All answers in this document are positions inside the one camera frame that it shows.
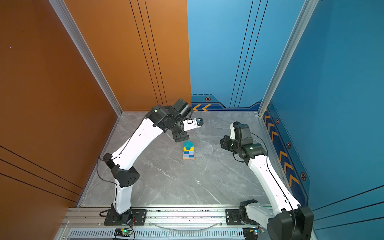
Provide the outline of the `teal wood block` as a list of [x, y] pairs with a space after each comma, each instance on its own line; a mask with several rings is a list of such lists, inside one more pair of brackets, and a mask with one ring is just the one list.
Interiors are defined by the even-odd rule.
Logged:
[[194, 147], [194, 144], [190, 141], [185, 141], [183, 143], [183, 147], [190, 147], [191, 148], [191, 147]]

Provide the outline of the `natural wood block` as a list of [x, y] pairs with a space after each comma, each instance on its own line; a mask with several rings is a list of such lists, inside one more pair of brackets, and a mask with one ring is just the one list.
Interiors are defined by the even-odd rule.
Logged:
[[195, 157], [193, 157], [193, 158], [187, 158], [187, 157], [185, 157], [185, 156], [183, 156], [183, 160], [194, 160], [195, 159]]

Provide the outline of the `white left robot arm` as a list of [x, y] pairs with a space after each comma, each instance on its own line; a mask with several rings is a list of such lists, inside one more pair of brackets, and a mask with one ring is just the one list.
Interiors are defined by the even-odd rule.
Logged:
[[191, 118], [192, 107], [182, 99], [172, 106], [156, 105], [142, 119], [130, 138], [114, 153], [105, 154], [101, 159], [110, 168], [116, 185], [115, 199], [108, 212], [120, 225], [132, 225], [133, 185], [140, 174], [134, 163], [148, 145], [159, 135], [171, 131], [176, 143], [189, 139], [187, 131], [204, 124], [203, 119]]

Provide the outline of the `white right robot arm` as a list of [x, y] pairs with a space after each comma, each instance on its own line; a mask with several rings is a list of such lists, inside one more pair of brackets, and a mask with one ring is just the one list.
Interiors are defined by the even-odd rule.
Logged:
[[236, 140], [224, 136], [222, 149], [238, 155], [256, 175], [271, 203], [263, 207], [256, 200], [244, 201], [239, 206], [240, 221], [267, 230], [272, 240], [309, 240], [312, 236], [314, 214], [303, 207], [291, 194], [274, 170], [268, 153], [252, 138]]

